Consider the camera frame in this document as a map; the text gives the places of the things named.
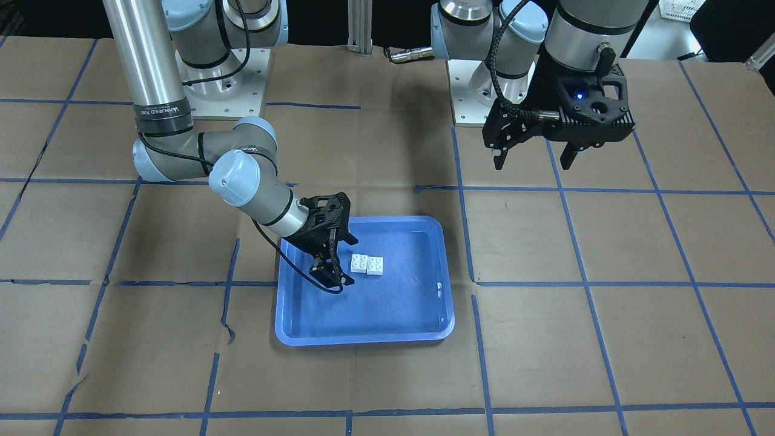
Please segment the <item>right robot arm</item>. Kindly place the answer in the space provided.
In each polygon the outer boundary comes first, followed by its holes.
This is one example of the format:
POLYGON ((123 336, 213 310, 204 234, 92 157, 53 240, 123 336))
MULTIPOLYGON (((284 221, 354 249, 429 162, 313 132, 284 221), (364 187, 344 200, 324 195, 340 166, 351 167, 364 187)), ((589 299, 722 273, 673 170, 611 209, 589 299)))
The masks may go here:
POLYGON ((258 50, 288 41, 283 1, 105 1, 132 94, 138 138, 133 161, 149 182, 207 177, 227 204, 272 231, 313 263, 303 278, 332 294, 354 284, 338 243, 349 232, 345 193, 299 197, 279 179, 279 142, 257 116, 230 130, 198 133, 189 97, 213 101, 246 91, 247 66, 258 50))

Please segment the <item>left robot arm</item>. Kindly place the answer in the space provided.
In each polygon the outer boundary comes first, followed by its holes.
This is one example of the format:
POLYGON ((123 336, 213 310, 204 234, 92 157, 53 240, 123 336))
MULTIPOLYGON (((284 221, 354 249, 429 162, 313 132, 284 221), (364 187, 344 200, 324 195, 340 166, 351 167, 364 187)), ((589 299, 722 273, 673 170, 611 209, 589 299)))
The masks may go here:
POLYGON ((565 142, 563 169, 590 147, 636 129, 618 58, 646 1, 439 1, 430 12, 434 56, 478 61, 487 83, 483 144, 501 170, 534 136, 565 142))

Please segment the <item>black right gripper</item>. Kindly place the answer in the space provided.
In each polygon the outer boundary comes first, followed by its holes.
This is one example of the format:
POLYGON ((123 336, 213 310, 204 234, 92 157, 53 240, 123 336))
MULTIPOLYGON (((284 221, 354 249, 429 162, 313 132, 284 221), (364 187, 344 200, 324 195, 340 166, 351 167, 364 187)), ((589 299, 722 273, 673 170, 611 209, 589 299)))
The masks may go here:
POLYGON ((301 198, 308 208, 308 217, 299 231, 286 237, 291 245, 313 256, 308 272, 326 289, 353 285, 355 280, 344 273, 337 252, 338 241, 357 245, 358 239, 349 229, 351 201, 341 191, 334 195, 301 198))

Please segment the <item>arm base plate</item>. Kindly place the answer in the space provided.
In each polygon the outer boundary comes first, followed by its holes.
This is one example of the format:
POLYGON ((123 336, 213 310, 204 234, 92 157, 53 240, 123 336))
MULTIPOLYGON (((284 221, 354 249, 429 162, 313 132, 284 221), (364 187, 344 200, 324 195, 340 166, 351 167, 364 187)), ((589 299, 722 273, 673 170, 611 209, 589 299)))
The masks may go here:
MULTIPOLYGON (((183 87, 196 121, 237 121, 248 116, 259 116, 263 107, 264 91, 268 82, 268 48, 249 50, 249 62, 238 74, 216 82, 183 87)), ((237 69, 245 58, 244 49, 235 49, 220 66, 196 69, 183 63, 175 53, 178 71, 184 82, 218 77, 237 69)))
MULTIPOLYGON (((512 103, 521 104, 527 97, 537 60, 539 57, 535 55, 526 76, 499 78, 503 95, 512 103)), ((484 58, 449 59, 447 72, 454 125, 481 128, 496 98, 492 78, 484 66, 484 58)))

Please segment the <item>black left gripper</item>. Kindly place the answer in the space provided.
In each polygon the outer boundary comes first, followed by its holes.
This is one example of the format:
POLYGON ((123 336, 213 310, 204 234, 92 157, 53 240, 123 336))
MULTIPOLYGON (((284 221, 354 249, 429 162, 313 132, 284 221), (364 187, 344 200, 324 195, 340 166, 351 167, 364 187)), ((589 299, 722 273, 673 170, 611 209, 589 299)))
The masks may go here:
POLYGON ((594 53, 591 71, 575 71, 541 52, 518 108, 520 113, 513 115, 496 101, 484 124, 484 146, 493 149, 497 171, 509 149, 532 136, 567 142, 560 165, 569 170, 584 147, 622 141, 636 129, 627 81, 612 51, 594 53))

